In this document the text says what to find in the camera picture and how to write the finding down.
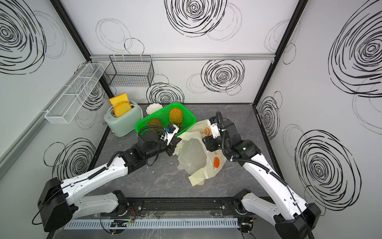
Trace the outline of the yellow printed plastic bag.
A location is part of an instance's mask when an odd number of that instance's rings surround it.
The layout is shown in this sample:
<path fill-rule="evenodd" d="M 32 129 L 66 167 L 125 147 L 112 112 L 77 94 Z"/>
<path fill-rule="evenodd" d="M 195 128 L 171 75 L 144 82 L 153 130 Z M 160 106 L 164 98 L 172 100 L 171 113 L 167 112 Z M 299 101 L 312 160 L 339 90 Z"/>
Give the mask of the yellow printed plastic bag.
<path fill-rule="evenodd" d="M 205 119 L 179 135 L 173 155 L 178 157 L 178 169 L 189 174 L 192 186 L 204 185 L 207 179 L 215 177 L 225 165 L 227 159 L 220 149 L 208 151 L 203 138 L 212 136 L 211 124 Z"/>

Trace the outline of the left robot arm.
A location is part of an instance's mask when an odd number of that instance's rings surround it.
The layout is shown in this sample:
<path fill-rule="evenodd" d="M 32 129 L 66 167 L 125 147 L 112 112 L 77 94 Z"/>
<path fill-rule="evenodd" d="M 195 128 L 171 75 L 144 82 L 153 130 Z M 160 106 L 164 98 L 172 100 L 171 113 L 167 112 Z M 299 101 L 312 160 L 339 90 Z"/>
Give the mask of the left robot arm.
<path fill-rule="evenodd" d="M 132 212 L 120 190 L 97 196 L 88 196 L 88 193 L 148 165 L 150 158 L 163 152 L 172 155 L 181 141 L 176 136 L 179 130 L 175 124 L 164 128 L 145 126 L 137 134 L 137 143 L 125 151 L 115 152 L 108 163 L 79 176 L 47 181 L 37 203 L 44 231 L 54 232 L 72 219 L 92 214 L 124 216 Z"/>

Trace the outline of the yellow-orange pineapple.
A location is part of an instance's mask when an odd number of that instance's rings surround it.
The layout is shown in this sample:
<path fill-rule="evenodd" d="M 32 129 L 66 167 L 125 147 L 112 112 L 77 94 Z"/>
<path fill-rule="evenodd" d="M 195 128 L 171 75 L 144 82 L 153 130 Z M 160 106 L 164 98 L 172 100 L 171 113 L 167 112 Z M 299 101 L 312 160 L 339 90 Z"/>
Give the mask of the yellow-orange pineapple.
<path fill-rule="evenodd" d="M 179 108 L 173 108 L 169 114 L 169 120 L 171 124 L 175 124 L 177 127 L 181 127 L 183 124 L 183 112 Z"/>

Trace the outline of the green-brown pineapple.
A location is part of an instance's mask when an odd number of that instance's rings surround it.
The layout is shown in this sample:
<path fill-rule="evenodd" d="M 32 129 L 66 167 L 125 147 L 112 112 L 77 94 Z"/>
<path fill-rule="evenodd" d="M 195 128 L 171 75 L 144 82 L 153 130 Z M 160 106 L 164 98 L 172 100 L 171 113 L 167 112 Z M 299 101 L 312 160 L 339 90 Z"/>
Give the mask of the green-brown pineapple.
<path fill-rule="evenodd" d="M 163 128 L 162 122 L 159 119 L 157 119 L 157 118 L 150 119 L 149 122 L 148 122 L 148 126 L 157 126 L 157 127 Z M 162 132 L 161 129 L 156 128 L 156 127 L 150 127 L 149 130 L 155 131 L 157 133 L 161 133 Z"/>

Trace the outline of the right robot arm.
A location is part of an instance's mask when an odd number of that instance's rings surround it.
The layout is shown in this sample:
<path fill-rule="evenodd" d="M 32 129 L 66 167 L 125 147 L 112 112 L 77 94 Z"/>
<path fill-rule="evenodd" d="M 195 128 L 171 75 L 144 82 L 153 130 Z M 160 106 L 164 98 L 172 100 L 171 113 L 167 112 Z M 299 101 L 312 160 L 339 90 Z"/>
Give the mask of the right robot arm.
<path fill-rule="evenodd" d="M 268 202 L 248 190 L 237 195 L 237 212 L 253 213 L 273 225 L 282 239 L 313 239 L 321 215 L 315 203 L 308 204 L 279 176 L 251 140 L 243 140 L 233 122 L 220 111 L 209 119 L 211 135 L 203 138 L 208 151 L 221 150 L 230 162 L 237 162 L 266 190 Z"/>

